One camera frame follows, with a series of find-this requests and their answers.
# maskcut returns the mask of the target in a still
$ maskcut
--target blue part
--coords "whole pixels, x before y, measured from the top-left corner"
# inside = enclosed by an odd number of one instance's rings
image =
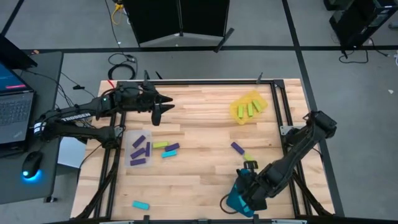
[[[43,176],[43,173],[42,173],[41,170],[38,170],[36,175],[34,175],[31,178],[26,178],[24,172],[22,173],[22,179],[24,180],[24,182],[30,183],[30,184],[31,183],[33,183],[33,184],[37,183]]]
[[[149,209],[149,205],[147,203],[138,202],[138,201],[133,201],[132,206],[134,208],[140,208],[140,209],[144,209],[144,210]]]
[[[247,174],[248,172],[250,171],[246,169],[241,169],[242,174]],[[234,184],[234,186],[232,187],[229,196],[226,200],[226,204],[229,207],[236,210],[237,212],[239,212],[240,214],[244,215],[245,217],[251,218],[254,215],[254,211],[252,211],[248,206],[246,206],[246,203],[244,202],[240,194],[238,194],[238,189],[236,188],[236,184]]]
[[[162,153],[162,158],[170,157],[170,156],[175,156],[177,155],[177,150],[171,150],[169,152],[163,152]]]

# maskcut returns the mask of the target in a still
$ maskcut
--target black metal frame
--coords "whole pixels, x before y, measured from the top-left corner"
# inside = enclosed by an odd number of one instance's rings
[[[284,111],[285,111],[285,117],[287,120],[287,124],[293,125],[292,115],[290,113],[289,103],[288,103],[287,94],[286,94],[285,85],[284,85],[283,80],[255,80],[255,79],[250,79],[250,80],[152,80],[151,82],[155,85],[269,85],[271,88],[272,99],[273,99],[273,103],[274,103],[278,127],[281,127],[284,124],[283,124],[282,113],[280,111],[280,105],[279,105],[279,101],[278,101],[277,88],[280,89],[280,94],[282,95],[283,107],[284,107]],[[116,120],[116,116],[114,115],[111,118],[110,125],[114,126],[115,120]],[[126,121],[126,114],[123,113],[121,116],[119,125],[124,126],[125,121]],[[280,129],[279,129],[279,136],[280,136],[280,140],[282,142],[283,136],[281,135]],[[104,218],[106,220],[111,219],[116,179],[118,176],[117,173],[118,173],[118,165],[119,165],[119,160],[120,160],[120,150],[121,150],[121,146],[119,146],[116,149],[115,155],[114,155],[113,165],[116,166],[116,171],[114,171],[114,174],[112,176],[112,180],[110,183],[105,217],[100,217],[101,201],[102,201],[102,196],[101,196],[100,200],[98,201],[98,203],[96,204],[96,207],[95,207],[94,216],[93,216],[93,218],[95,218],[95,219],[98,219],[98,218]],[[284,144],[282,144],[282,150],[283,150],[284,154],[287,153],[287,148]],[[110,150],[106,150],[105,154],[104,154],[101,176],[99,178],[99,188],[103,187],[102,185],[106,178],[106,172],[107,172],[108,164],[109,164],[109,155],[110,155]],[[301,163],[297,166],[297,170],[298,170],[299,178],[305,185],[305,178],[303,175]],[[290,197],[292,199],[294,215],[295,215],[295,217],[299,217],[301,215],[301,213],[300,213],[300,209],[299,209],[299,201],[297,198],[297,192],[296,192],[293,180],[291,180],[289,182],[289,189],[290,189]],[[303,199],[305,202],[305,214],[312,215],[312,210],[311,210],[311,206],[308,202],[308,198],[306,198],[306,196],[304,194],[302,194],[302,196],[303,196]],[[143,220],[135,220],[134,223],[146,223],[146,221],[148,221],[148,220],[149,220],[149,217],[144,217]],[[207,223],[208,221],[210,221],[210,220],[206,220],[206,221],[204,221],[204,220],[202,220],[202,221],[200,221],[200,220],[156,220],[156,221],[151,221],[151,223],[195,223],[195,222]],[[258,215],[256,215],[253,218],[253,220],[212,220],[211,222],[213,222],[213,223],[216,223],[216,222],[217,223],[271,223],[271,221],[272,220],[270,220],[270,219],[259,219]],[[92,220],[90,218],[77,219],[77,220],[71,220],[71,222],[92,222]]]

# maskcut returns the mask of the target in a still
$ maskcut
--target black tabletop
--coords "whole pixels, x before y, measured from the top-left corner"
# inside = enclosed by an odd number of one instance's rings
[[[37,68],[29,70],[46,75],[59,82],[63,54],[61,52],[33,55],[32,59],[38,64]],[[16,70],[17,74],[36,91],[34,109],[30,119],[30,126],[44,112],[54,109],[58,85],[45,77]],[[42,143],[37,139],[29,139],[27,152],[0,159],[0,204],[44,198],[53,192],[60,139]],[[22,176],[22,163],[28,153],[41,151],[44,156],[40,163],[40,170],[35,179],[26,180]]]

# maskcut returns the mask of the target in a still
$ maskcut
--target yellow plastic container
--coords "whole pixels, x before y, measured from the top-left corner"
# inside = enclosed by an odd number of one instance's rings
[[[248,113],[248,104],[253,104],[253,102],[252,102],[253,100],[257,100],[257,102],[259,102],[259,104],[261,106],[261,110],[260,110],[260,112],[258,112],[257,110],[253,110],[253,116],[250,117],[249,113]],[[243,117],[242,118],[239,118],[239,116],[238,116],[238,108],[240,105],[243,106]],[[238,124],[245,124],[246,122],[248,122],[251,119],[253,119],[254,117],[256,117],[259,113],[262,113],[267,107],[268,107],[267,101],[261,97],[259,92],[257,92],[256,90],[253,90],[253,91],[249,92],[248,94],[240,97],[240,99],[232,102],[229,105],[229,113],[236,120],[236,122],[238,122]]]

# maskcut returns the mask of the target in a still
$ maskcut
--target wooden table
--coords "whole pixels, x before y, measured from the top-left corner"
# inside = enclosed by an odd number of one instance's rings
[[[299,79],[284,81],[294,125],[304,125],[302,117],[308,113],[308,108],[301,82]],[[99,93],[109,88],[110,84],[102,81]],[[231,190],[236,169],[243,167],[243,157],[230,146],[233,141],[258,161],[259,171],[283,156],[270,86],[158,85],[157,90],[172,97],[175,108],[162,116],[158,127],[151,125],[149,113],[128,113],[127,130],[151,130],[154,141],[179,142],[181,148],[177,156],[166,159],[160,156],[162,149],[154,149],[154,163],[141,169],[125,168],[122,149],[112,220],[142,220],[144,215],[150,215],[151,220],[245,218],[222,212],[219,202]],[[251,90],[257,90],[269,106],[261,115],[241,126],[229,115],[229,104]],[[286,124],[279,91],[278,95]],[[107,126],[109,118],[93,124]],[[86,155],[98,145],[95,140],[89,141]],[[103,156],[104,151],[97,150],[83,164],[71,217],[78,215],[97,191]],[[302,164],[308,188],[329,212],[333,212],[319,154],[310,151]],[[302,196],[297,186],[296,189],[300,211],[304,213]],[[102,215],[107,195],[105,193],[103,199]],[[149,203],[150,209],[133,208],[134,200]],[[256,212],[260,218],[294,217],[288,187],[275,198],[268,198],[267,203],[267,210]]]

